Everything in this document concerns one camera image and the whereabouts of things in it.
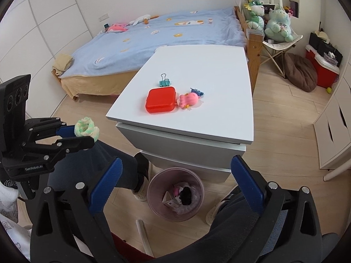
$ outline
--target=camera lens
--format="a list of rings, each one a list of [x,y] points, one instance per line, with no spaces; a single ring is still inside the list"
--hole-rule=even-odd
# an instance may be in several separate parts
[[[7,100],[7,111],[8,111],[8,112],[11,111],[12,106],[13,106],[13,97],[10,96],[10,97],[8,98],[8,100]]]
[[[19,104],[19,102],[21,101],[21,98],[22,98],[22,89],[19,88],[16,92],[16,97],[15,97],[15,103],[16,105]]]
[[[26,86],[24,87],[23,96],[26,97],[27,94],[28,94],[28,85],[26,85]]]

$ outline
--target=light green plush toy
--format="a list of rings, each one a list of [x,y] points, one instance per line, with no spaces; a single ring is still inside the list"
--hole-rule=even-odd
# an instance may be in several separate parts
[[[264,35],[264,7],[259,1],[249,0],[244,7],[250,11],[250,19],[246,21],[250,29],[260,31]]]
[[[99,138],[100,129],[94,125],[91,118],[85,117],[79,120],[74,126],[76,137],[91,136],[96,142]]]
[[[293,42],[294,37],[291,35],[291,14],[285,10],[278,8],[270,9],[267,27],[265,29],[266,36],[277,42]]]

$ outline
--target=brown bean bag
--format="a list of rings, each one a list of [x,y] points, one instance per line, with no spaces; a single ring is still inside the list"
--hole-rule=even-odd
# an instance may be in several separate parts
[[[296,87],[311,92],[317,86],[317,72],[311,61],[292,53],[284,54],[284,70]]]

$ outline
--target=pink trash bin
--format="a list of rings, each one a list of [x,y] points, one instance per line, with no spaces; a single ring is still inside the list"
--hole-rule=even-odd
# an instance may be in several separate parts
[[[201,200],[192,211],[178,215],[162,203],[166,191],[179,182],[188,182],[190,186],[197,189]],[[205,188],[201,179],[193,172],[185,168],[174,167],[162,170],[151,180],[147,189],[147,200],[150,209],[159,217],[169,222],[183,222],[196,215],[201,208],[205,198]]]

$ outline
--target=blue gripper pad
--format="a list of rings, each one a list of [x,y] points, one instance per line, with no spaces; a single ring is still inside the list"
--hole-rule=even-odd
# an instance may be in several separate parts
[[[56,131],[56,135],[61,136],[64,139],[67,137],[75,137],[74,125],[61,126]]]
[[[90,193],[88,209],[91,215],[102,212],[108,197],[122,175],[122,171],[122,160],[116,158]]]
[[[256,171],[251,171],[242,158],[238,156],[233,157],[230,166],[232,174],[240,190],[243,192],[246,201],[250,205],[251,210],[262,215],[264,211],[265,195],[250,173]]]

